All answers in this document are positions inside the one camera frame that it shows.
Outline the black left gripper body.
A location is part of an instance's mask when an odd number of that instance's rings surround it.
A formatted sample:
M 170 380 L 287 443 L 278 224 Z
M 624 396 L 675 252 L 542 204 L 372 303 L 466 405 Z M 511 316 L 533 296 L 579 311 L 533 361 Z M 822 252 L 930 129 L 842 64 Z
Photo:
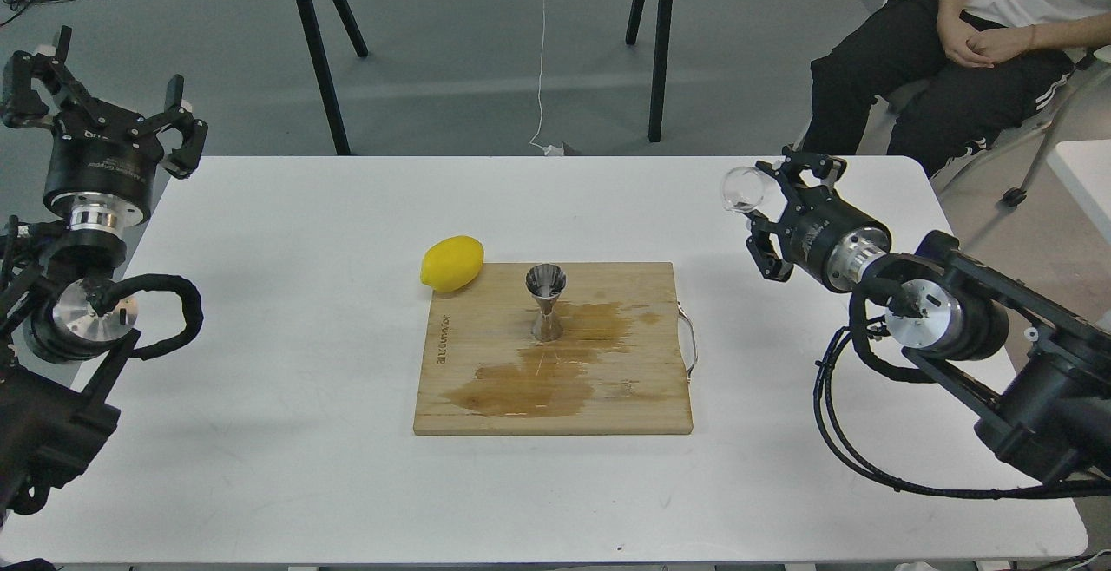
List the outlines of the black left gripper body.
M 99 200 L 112 206 L 122 226 L 139 226 L 154 207 L 156 168 L 166 156 L 158 139 L 122 141 L 79 129 L 53 136 L 43 206 L 67 219 L 76 207 Z

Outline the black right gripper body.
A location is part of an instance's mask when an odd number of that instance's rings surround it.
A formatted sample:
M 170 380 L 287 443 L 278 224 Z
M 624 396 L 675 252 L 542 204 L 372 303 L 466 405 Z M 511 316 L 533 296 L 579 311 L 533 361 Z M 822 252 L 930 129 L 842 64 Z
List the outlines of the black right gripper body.
M 837 293 L 853 291 L 868 266 L 892 248 L 888 227 L 834 191 L 801 191 L 790 198 L 777 232 L 785 262 Z

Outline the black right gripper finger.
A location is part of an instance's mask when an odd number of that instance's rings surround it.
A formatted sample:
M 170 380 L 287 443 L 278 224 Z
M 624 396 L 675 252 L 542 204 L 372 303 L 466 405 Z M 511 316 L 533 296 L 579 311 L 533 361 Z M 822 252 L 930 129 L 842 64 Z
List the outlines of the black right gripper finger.
M 767 218 L 747 218 L 747 224 L 750 234 L 745 240 L 745 248 L 753 256 L 761 277 L 767 281 L 788 281 L 793 263 L 778 254 L 772 243 L 773 236 L 779 236 L 779 224 Z
M 770 177 L 785 199 L 785 213 L 805 213 L 831 200 L 840 200 L 835 183 L 848 171 L 848 160 L 783 148 L 780 160 L 759 161 L 757 169 Z

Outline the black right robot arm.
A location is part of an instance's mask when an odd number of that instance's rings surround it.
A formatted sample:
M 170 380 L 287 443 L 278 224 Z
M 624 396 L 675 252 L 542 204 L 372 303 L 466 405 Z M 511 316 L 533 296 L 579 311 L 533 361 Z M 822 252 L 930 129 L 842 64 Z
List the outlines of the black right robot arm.
M 975 261 L 955 236 L 933 231 L 897 253 L 889 228 L 845 202 L 841 157 L 783 149 L 777 162 L 737 167 L 725 210 L 749 223 L 747 251 L 762 278 L 794 267 L 833 293 L 848 318 L 818 361 L 812 407 L 825 447 L 857 475 L 913 495 L 1043 500 L 1108 495 L 1108 333 L 1023 283 Z M 1015 489 L 942 489 L 889 475 L 838 423 L 832 381 L 852 347 L 875 373 L 934 384 L 975 413 L 995 459 L 1032 477 Z

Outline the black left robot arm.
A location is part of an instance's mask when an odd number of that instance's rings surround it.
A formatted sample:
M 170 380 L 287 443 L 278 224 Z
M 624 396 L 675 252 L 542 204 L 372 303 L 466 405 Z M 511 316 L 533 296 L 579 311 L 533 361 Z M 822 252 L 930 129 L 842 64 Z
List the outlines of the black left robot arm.
M 66 64 L 71 28 L 52 49 L 18 50 L 3 72 L 3 124 L 42 128 L 53 148 L 43 203 L 53 220 L 3 226 L 3 512 L 32 515 L 83 475 L 116 432 L 108 404 L 123 365 L 189 345 L 202 298 L 183 277 L 116 281 L 128 227 L 154 208 L 159 168 L 186 179 L 200 163 L 206 121 L 183 104 L 143 116 L 96 99 Z

